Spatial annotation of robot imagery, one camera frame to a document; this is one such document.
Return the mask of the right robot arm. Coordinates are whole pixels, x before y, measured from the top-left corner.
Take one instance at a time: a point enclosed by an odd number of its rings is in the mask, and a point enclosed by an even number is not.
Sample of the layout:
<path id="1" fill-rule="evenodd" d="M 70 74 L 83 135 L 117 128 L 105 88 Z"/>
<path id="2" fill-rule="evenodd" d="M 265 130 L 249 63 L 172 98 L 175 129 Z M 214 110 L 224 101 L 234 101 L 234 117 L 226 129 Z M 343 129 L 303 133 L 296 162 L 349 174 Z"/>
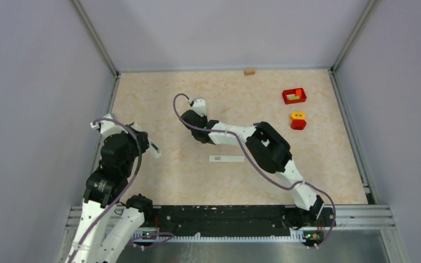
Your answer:
<path id="1" fill-rule="evenodd" d="M 251 165 L 264 177 L 276 174 L 290 184 L 276 186 L 291 192 L 295 206 L 300 209 L 303 224 L 313 226 L 322 218 L 323 199 L 304 182 L 295 166 L 289 143 L 267 122 L 239 127 L 216 120 L 208 120 L 194 110 L 187 110 L 180 121 L 192 136 L 203 144 L 239 146 Z"/>

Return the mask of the long white remote control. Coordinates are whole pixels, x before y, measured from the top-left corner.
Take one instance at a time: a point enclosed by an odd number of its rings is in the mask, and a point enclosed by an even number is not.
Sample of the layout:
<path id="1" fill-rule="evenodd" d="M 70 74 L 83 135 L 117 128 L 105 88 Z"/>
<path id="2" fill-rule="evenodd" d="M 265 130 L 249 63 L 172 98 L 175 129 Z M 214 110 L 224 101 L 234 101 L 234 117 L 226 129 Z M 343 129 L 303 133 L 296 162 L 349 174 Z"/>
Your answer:
<path id="1" fill-rule="evenodd" d="M 147 141 L 147 149 L 145 150 L 145 152 L 150 153 L 156 159 L 160 158 L 162 152 L 158 148 L 158 146 L 151 140 L 149 134 L 136 122 L 131 123 L 129 126 L 134 130 L 137 136 L 140 135 L 141 138 L 144 139 L 144 141 Z"/>

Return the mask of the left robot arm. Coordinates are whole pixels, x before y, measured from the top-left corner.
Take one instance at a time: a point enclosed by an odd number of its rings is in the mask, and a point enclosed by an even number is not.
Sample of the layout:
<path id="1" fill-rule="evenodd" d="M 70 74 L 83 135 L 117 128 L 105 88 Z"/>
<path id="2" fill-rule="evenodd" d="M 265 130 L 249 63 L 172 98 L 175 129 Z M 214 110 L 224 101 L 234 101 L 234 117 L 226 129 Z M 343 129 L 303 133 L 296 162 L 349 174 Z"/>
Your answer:
<path id="1" fill-rule="evenodd" d="M 66 262 L 97 262 L 107 223 L 127 188 L 134 161 L 150 147 L 147 132 L 133 134 L 135 138 L 123 131 L 104 139 L 99 166 L 86 181 L 82 215 Z"/>

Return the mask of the long white battery cover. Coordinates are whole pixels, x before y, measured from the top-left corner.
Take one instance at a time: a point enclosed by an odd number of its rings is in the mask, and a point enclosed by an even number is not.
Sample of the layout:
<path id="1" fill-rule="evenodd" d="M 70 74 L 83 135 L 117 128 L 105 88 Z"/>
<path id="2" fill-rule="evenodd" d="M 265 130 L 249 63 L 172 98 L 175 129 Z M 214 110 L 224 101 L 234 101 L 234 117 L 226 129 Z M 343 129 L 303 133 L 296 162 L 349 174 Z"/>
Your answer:
<path id="1" fill-rule="evenodd" d="M 209 156 L 209 162 L 244 162 L 245 156 Z"/>

